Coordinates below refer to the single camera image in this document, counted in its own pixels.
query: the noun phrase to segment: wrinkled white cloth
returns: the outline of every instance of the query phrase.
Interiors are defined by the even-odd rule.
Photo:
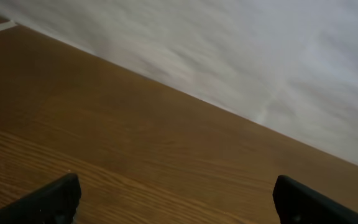
[[[0,0],[0,14],[358,165],[358,0]]]

